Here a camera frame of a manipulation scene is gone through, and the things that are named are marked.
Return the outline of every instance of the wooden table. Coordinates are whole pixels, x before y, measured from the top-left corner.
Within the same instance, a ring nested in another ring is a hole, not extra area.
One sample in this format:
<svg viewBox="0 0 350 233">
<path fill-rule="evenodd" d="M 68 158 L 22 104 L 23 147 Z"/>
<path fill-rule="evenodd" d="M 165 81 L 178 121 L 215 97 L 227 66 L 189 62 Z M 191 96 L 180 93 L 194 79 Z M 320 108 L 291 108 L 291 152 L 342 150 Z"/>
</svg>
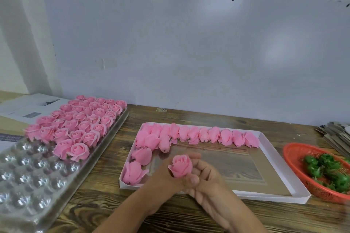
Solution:
<svg viewBox="0 0 350 233">
<path fill-rule="evenodd" d="M 338 154 L 314 131 L 313 126 L 278 123 L 232 116 L 129 105 L 123 127 L 94 169 L 73 195 L 49 233 L 91 232 L 133 191 L 120 190 L 118 178 L 144 122 L 178 123 L 249 129 L 263 132 L 277 151 L 290 142 L 308 143 Z M 324 202 L 314 196 L 306 205 L 244 200 L 270 232 L 350 232 L 350 208 Z M 139 232 L 223 232 L 189 196 L 175 195 L 154 215 L 147 217 Z"/>
</svg>

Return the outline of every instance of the cardboard stack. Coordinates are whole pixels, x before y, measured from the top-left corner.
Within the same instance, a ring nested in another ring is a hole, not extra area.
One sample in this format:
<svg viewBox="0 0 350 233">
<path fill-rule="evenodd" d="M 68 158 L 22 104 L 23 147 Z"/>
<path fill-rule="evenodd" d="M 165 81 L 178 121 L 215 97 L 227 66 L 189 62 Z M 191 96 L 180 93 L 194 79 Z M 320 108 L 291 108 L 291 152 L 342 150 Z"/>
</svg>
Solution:
<svg viewBox="0 0 350 233">
<path fill-rule="evenodd" d="M 323 138 L 342 156 L 350 158 L 350 124 L 329 122 L 318 126 L 316 131 L 323 134 Z"/>
</svg>

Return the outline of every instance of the red plastic basket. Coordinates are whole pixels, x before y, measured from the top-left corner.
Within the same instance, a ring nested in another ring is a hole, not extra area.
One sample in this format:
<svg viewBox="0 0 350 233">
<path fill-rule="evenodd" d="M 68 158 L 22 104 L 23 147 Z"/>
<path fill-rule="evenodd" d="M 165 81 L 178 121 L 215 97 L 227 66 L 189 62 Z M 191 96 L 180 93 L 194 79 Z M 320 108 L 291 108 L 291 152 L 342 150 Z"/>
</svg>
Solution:
<svg viewBox="0 0 350 233">
<path fill-rule="evenodd" d="M 335 160 L 338 160 L 342 163 L 343 167 L 339 169 L 340 172 L 344 174 L 350 174 L 350 164 L 338 156 L 335 156 L 332 153 L 329 153 L 328 151 L 321 148 L 301 143 L 289 143 L 283 148 L 283 156 L 286 160 L 286 163 L 290 166 L 290 168 L 294 171 L 294 173 L 298 176 L 298 178 L 311 194 L 332 203 L 344 204 L 346 201 L 350 201 L 349 193 L 343 194 L 326 188 L 318 184 L 306 174 L 304 156 L 310 155 L 318 157 L 323 153 L 334 156 Z"/>
</svg>

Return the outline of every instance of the tray of pink roses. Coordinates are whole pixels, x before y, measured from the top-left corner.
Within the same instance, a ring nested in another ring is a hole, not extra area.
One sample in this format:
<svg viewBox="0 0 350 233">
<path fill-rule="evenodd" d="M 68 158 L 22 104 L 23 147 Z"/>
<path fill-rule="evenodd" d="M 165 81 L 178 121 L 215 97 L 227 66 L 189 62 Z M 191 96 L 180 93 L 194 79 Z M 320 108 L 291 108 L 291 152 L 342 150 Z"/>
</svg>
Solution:
<svg viewBox="0 0 350 233">
<path fill-rule="evenodd" d="M 0 224 L 46 231 L 129 114 L 122 100 L 77 96 L 37 119 L 0 153 Z"/>
</svg>

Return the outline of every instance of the sticker on table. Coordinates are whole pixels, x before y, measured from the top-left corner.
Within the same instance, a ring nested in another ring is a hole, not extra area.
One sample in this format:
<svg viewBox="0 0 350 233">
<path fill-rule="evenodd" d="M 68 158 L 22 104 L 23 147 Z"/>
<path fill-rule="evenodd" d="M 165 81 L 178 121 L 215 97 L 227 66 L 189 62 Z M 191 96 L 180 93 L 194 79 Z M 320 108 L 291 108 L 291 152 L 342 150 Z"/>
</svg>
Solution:
<svg viewBox="0 0 350 233">
<path fill-rule="evenodd" d="M 167 112 L 166 108 L 157 108 L 156 112 Z"/>
</svg>

